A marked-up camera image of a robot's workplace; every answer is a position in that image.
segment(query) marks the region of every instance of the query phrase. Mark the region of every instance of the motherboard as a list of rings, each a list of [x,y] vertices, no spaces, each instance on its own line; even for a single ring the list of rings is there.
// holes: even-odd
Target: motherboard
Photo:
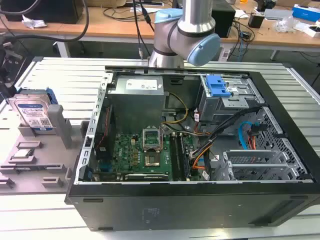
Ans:
[[[117,134],[111,161],[101,159],[101,173],[121,173],[128,181],[142,181],[152,175],[159,181],[182,180],[190,175],[188,155],[195,149],[190,135],[155,134],[158,129],[146,134]]]

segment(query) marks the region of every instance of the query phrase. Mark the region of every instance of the blue box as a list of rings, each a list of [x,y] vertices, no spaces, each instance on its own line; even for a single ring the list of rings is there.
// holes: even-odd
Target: blue box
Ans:
[[[320,9],[315,7],[300,7],[295,4],[293,7],[293,16],[299,19],[305,19],[311,22],[316,22],[320,19]]]

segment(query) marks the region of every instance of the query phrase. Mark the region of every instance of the wooden desk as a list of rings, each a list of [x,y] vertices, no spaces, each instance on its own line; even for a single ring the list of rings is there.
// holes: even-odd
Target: wooden desk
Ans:
[[[319,2],[312,2],[311,6],[320,5]],[[247,3],[236,1],[235,6],[239,9],[251,13],[257,3],[254,0],[248,0]],[[276,6],[276,9],[289,9],[288,7]],[[117,8],[118,12],[123,12],[128,8]],[[112,9],[108,10],[108,14],[112,14]],[[114,17],[133,16],[130,11],[121,14],[116,13]],[[151,20],[154,21],[155,14],[150,14]],[[137,29],[134,22],[122,22],[111,19],[103,15],[103,9],[100,7],[89,7],[89,28],[82,41],[95,42],[120,42],[120,43],[137,43]],[[61,24],[48,23],[48,27],[39,29],[26,28],[21,22],[8,22],[5,17],[2,17],[7,26],[17,35],[19,34],[37,34],[45,36],[55,36],[59,38],[74,38],[79,35],[85,24],[85,14],[77,24]],[[240,22],[248,25],[247,19],[240,19]],[[248,46],[250,49],[265,49],[275,51],[300,51],[300,52],[320,52],[320,39],[312,38],[303,32],[296,31],[295,33],[285,32],[278,33],[274,30],[275,21],[264,20],[260,29],[254,29],[255,39]],[[150,26],[145,21],[140,21],[139,28],[144,41],[148,44],[153,44],[154,33]],[[7,29],[0,23],[0,31],[6,32]],[[233,48],[238,40],[237,30],[232,27],[228,38],[221,39],[222,51],[220,60],[226,60],[226,54]],[[58,48],[62,57],[69,57],[70,53],[66,43],[58,42]]]
[[[310,6],[318,7],[320,2],[311,2]],[[239,0],[236,1],[234,9],[242,9],[246,13],[250,14],[253,12],[254,7],[257,6],[257,3],[253,0],[248,0],[247,3],[241,3]],[[290,10],[289,7],[275,6],[274,9],[279,10]],[[240,23],[248,26],[249,18],[246,19],[236,19]],[[307,24],[314,24],[314,22],[306,21],[303,19],[298,19],[300,22]],[[276,56],[278,51],[299,51],[299,52],[320,52],[320,38],[313,38],[305,34],[301,31],[295,32],[276,32],[274,29],[274,24],[276,21],[274,20],[263,20],[261,28],[251,28],[255,33],[254,41],[250,43],[248,48],[250,49],[264,49],[264,50],[274,50],[271,56],[271,59]],[[223,56],[227,56],[230,49],[233,48],[234,45],[230,45],[229,43],[234,43],[238,39],[237,30],[232,27],[229,38],[222,39],[222,51],[220,54],[220,60]]]

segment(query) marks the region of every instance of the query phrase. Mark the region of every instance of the plastic bag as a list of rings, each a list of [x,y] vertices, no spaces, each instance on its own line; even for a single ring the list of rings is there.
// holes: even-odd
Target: plastic bag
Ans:
[[[277,20],[274,28],[278,33],[295,32],[294,27],[300,23],[293,16],[284,17],[282,20]]]

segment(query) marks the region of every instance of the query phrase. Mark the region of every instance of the floor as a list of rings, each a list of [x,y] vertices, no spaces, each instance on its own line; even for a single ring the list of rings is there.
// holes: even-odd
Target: floor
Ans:
[[[32,40],[26,39],[24,45],[34,56],[43,57],[59,57],[60,55],[54,51],[52,47],[53,42],[47,40]],[[74,58],[123,58],[123,59],[138,59],[138,45],[135,43],[113,43],[113,42],[83,42],[83,46],[78,42],[69,43],[71,56]],[[26,50],[20,46],[19,43],[15,44],[18,52],[25,53]],[[148,44],[150,53],[152,52],[152,45]],[[270,50],[255,50],[250,49],[243,58],[243,62],[258,62],[258,63],[272,63]],[[289,63],[308,83],[312,83],[316,76],[320,73],[320,54],[307,52],[308,55],[305,59],[299,52],[281,51],[274,63]],[[229,61],[236,62],[237,57],[231,56]],[[314,84],[314,89],[320,92],[320,78]]]

